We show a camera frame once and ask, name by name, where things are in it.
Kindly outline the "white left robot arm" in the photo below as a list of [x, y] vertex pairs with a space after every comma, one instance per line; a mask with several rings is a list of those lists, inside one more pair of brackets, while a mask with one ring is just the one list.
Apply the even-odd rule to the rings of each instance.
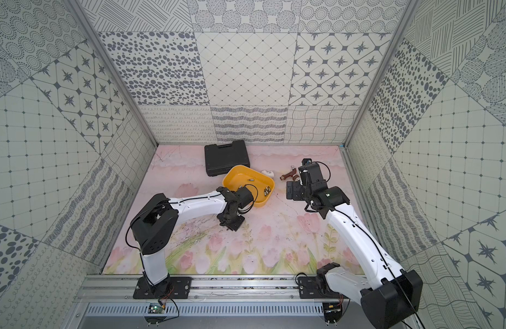
[[177, 225], [214, 215], [220, 226], [236, 232], [255, 201], [256, 196], [245, 186], [237, 191], [220, 186], [210, 193], [187, 198], [169, 199], [163, 193], [155, 194], [133, 218], [129, 229], [138, 243], [143, 277], [151, 287], [168, 281], [163, 250]]

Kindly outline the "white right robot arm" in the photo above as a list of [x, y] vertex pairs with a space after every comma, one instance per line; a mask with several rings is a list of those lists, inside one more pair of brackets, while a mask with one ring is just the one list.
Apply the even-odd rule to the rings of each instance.
[[348, 196], [338, 186], [328, 186], [320, 167], [318, 161], [303, 159], [300, 181], [287, 182], [287, 199], [305, 202], [306, 212], [317, 213], [332, 226], [363, 274], [354, 275], [338, 263], [321, 266], [315, 276], [297, 274], [300, 297], [346, 298], [361, 306], [373, 327], [391, 328], [417, 313], [422, 279], [387, 253], [359, 219]]

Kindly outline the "yellow plastic storage box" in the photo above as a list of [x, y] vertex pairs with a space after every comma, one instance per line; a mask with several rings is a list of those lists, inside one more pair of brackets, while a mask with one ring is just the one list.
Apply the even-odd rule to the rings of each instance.
[[265, 206], [275, 190], [275, 181], [271, 177], [243, 165], [233, 167], [224, 177], [222, 184], [231, 191], [245, 186], [250, 189], [253, 197], [258, 193], [254, 203], [257, 208]]

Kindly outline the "brown water tap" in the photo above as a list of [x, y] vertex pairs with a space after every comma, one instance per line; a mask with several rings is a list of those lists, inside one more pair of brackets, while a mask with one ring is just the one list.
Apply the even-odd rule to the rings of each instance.
[[280, 176], [281, 181], [286, 181], [288, 179], [292, 179], [293, 181], [297, 181], [299, 179], [297, 168], [292, 166], [291, 170]]

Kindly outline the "white pipe tee fitting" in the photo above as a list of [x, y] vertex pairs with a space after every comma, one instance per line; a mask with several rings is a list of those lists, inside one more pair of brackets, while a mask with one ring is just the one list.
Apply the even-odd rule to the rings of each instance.
[[265, 171], [265, 170], [262, 170], [262, 171], [261, 171], [261, 173], [262, 173], [263, 175], [266, 175], [266, 176], [271, 177], [271, 178], [274, 178], [274, 177], [275, 177], [275, 174], [274, 174], [274, 172], [273, 172], [273, 171]]

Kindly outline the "black plastic tool case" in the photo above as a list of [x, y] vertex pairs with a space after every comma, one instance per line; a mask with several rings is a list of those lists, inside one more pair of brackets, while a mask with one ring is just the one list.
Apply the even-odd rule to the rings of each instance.
[[244, 140], [224, 145], [206, 145], [204, 147], [205, 170], [209, 177], [227, 174], [233, 167], [250, 167], [250, 159]]

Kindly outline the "small green circuit board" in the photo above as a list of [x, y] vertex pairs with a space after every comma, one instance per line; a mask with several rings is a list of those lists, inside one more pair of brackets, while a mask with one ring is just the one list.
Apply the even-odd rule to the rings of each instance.
[[148, 308], [149, 314], [163, 314], [164, 308], [160, 304], [150, 304]]

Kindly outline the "aluminium mounting rail frame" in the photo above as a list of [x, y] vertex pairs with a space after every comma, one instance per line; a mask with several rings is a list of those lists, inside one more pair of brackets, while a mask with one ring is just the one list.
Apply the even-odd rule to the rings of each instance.
[[[355, 304], [348, 299], [301, 299], [288, 275], [178, 275], [192, 277], [189, 297], [135, 300], [140, 276], [89, 276], [75, 297], [74, 315], [141, 317], [152, 325], [170, 319], [209, 316], [318, 316], [337, 323]], [[150, 304], [160, 304], [163, 314], [149, 314]]]

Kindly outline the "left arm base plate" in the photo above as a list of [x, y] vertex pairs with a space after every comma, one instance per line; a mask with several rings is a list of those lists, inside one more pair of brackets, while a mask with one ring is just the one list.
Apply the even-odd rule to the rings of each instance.
[[146, 274], [139, 278], [133, 298], [135, 300], [150, 300], [173, 298], [186, 300], [189, 297], [192, 277], [168, 275], [160, 283], [152, 284]]

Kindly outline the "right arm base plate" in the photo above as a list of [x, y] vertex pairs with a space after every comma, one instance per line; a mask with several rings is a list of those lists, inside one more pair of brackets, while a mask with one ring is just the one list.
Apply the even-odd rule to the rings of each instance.
[[301, 299], [348, 299], [348, 296], [334, 292], [327, 286], [325, 279], [317, 276], [298, 274], [294, 280]]

